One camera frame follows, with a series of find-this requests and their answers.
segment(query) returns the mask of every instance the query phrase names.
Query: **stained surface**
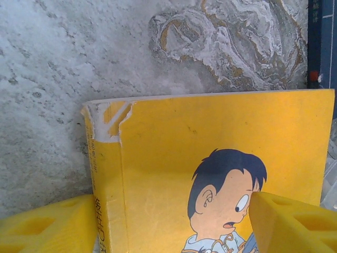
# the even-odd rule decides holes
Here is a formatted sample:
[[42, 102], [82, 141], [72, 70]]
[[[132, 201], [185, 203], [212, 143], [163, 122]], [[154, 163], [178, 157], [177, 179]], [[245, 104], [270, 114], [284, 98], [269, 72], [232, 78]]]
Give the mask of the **stained surface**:
[[303, 87], [306, 1], [0, 1], [0, 218], [91, 192], [81, 104]]

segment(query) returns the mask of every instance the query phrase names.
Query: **blue object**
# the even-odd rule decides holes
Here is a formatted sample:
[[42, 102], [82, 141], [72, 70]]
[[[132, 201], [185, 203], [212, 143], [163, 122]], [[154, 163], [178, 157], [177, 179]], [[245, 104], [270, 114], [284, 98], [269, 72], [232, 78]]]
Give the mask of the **blue object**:
[[[308, 88], [337, 89], [337, 0], [309, 0]], [[337, 104], [333, 118], [337, 118]]]
[[257, 249], [257, 243], [256, 243], [255, 235], [254, 233], [252, 233], [249, 236], [242, 253], [250, 253], [254, 248]]

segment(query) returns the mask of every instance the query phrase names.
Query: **torn cover edge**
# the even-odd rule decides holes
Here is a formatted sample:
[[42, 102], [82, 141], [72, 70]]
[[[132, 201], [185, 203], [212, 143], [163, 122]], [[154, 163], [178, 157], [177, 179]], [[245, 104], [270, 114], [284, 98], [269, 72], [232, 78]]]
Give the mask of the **torn cover edge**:
[[[122, 107], [115, 113], [108, 124], [105, 124], [103, 121], [103, 114], [104, 111], [108, 108], [111, 102], [102, 103], [102, 104], [94, 104], [91, 102], [85, 103], [81, 110], [81, 114], [85, 117], [89, 117], [89, 120], [92, 124], [93, 128], [93, 139], [99, 142], [105, 143], [114, 143], [120, 142], [122, 145], [120, 135], [121, 129], [120, 126], [123, 124], [127, 119], [130, 118], [132, 114], [132, 106], [134, 105], [134, 101], [125, 101]], [[130, 105], [130, 110], [127, 112], [127, 115], [121, 122], [118, 124], [118, 135], [110, 136], [108, 131], [113, 126], [113, 124], [119, 119], [122, 113], [125, 112], [127, 107]]]

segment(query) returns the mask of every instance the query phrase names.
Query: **cartoon boy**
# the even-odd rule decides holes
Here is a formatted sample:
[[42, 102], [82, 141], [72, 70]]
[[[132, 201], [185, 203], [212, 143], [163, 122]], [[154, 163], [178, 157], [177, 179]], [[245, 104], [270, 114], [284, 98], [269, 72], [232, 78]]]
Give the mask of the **cartoon boy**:
[[238, 150], [214, 150], [194, 172], [187, 214], [195, 235], [182, 253], [256, 253], [245, 249], [235, 224], [247, 215], [251, 195], [267, 179], [260, 158]]

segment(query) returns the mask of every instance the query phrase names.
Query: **yellow plastic object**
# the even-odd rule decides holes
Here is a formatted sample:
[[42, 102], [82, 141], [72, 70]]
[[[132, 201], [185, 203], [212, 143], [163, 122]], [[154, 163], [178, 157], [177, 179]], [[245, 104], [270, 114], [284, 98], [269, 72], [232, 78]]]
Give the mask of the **yellow plastic object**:
[[254, 192], [249, 215], [259, 253], [337, 252], [337, 212]]
[[1, 253], [92, 252], [96, 237], [93, 195], [0, 220]]

